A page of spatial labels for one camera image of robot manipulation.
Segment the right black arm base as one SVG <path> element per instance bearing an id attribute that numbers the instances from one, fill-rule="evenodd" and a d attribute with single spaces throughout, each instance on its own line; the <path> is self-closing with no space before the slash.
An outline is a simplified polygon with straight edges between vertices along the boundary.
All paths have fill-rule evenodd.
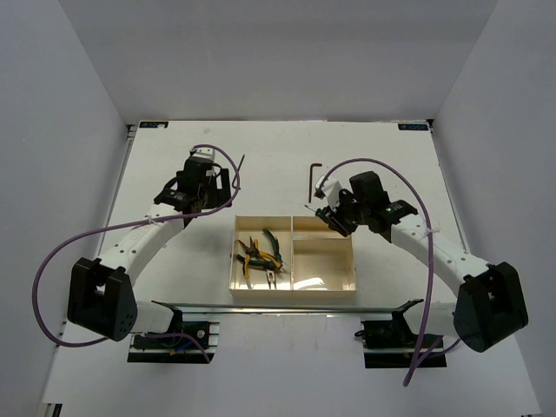
<path id="1" fill-rule="evenodd" d="M 385 320 L 366 319 L 354 338 L 362 343 L 365 369 L 408 369 L 417 334 L 407 325 L 404 314 L 423 300 L 411 300 L 396 308 Z"/>

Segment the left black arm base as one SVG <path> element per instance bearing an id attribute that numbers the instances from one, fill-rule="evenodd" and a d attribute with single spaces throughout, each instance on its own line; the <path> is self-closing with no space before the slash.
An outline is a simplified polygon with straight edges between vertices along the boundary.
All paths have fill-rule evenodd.
<path id="1" fill-rule="evenodd" d="M 149 364 L 208 365 L 215 356 L 220 320 L 198 309 L 187 309 L 159 301 L 156 319 L 149 330 L 131 335 L 127 362 Z"/>

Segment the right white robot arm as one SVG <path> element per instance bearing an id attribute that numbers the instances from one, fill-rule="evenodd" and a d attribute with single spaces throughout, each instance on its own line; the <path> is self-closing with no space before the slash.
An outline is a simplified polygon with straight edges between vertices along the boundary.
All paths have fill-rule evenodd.
<path id="1" fill-rule="evenodd" d="M 404 200 L 390 200 L 373 171 L 349 181 L 351 187 L 345 189 L 335 179 L 319 179 L 314 195 L 327 205 L 316 216 L 344 237 L 365 226 L 434 268 L 456 301 L 431 305 L 427 322 L 432 333 L 459 338 L 482 353 L 527 326 L 525 298 L 512 265 L 494 265 L 433 232 L 423 211 Z"/>

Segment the green orange stubby screwdriver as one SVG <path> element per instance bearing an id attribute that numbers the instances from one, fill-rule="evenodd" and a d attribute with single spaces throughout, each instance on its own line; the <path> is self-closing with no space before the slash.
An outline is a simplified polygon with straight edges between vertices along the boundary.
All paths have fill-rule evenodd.
<path id="1" fill-rule="evenodd" d="M 316 217 L 318 217 L 322 221 L 324 221 L 324 219 L 326 218 L 326 212 L 322 208 L 312 208 L 307 204 L 304 205 L 304 208 L 311 211 Z"/>

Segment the green side cutters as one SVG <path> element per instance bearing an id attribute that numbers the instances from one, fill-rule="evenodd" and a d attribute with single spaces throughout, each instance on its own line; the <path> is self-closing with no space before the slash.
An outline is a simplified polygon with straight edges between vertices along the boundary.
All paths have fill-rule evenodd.
<path id="1" fill-rule="evenodd" d="M 273 250 L 272 254 L 261 250 L 257 239 L 249 238 L 249 245 L 241 240 L 237 241 L 243 249 L 244 255 L 237 254 L 236 259 L 242 264 L 242 272 L 245 278 L 248 278 L 249 267 L 279 271 L 282 270 L 284 265 L 278 239 L 267 228 L 264 228 L 262 233 L 268 238 L 271 244 Z"/>

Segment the yellow needle-nose pliers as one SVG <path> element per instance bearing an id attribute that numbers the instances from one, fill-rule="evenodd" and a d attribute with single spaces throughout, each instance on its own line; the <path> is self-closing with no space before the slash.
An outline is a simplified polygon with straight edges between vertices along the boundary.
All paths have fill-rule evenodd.
<path id="1" fill-rule="evenodd" d="M 274 255 L 261 250 L 259 248 L 259 242 L 257 244 L 257 247 L 259 253 L 258 257 L 261 259 L 262 264 L 261 268 L 264 269 L 266 273 L 268 288 L 277 289 L 275 272 L 281 268 L 281 261 L 279 261 Z"/>
<path id="2" fill-rule="evenodd" d="M 258 257 L 258 241 L 253 240 L 252 238 L 249 239 L 249 245 L 244 243 L 241 240 L 237 241 L 240 247 L 242 248 L 244 255 L 236 255 L 236 258 L 242 263 L 242 275 L 247 283 L 248 289 L 252 288 L 252 284 L 250 283 L 250 275 L 249 275 L 249 268 L 261 268 L 261 259 Z"/>

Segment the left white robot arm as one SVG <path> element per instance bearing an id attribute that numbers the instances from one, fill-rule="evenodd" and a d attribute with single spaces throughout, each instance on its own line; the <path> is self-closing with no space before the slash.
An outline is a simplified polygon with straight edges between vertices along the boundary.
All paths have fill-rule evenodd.
<path id="1" fill-rule="evenodd" d="M 166 347 L 183 337 L 176 308 L 138 301 L 134 285 L 157 253 L 204 210 L 231 197 L 229 172 L 208 148 L 195 150 L 155 197 L 144 223 L 94 260 L 82 258 L 71 271 L 68 319 L 112 341 L 128 334 L 154 334 Z"/>

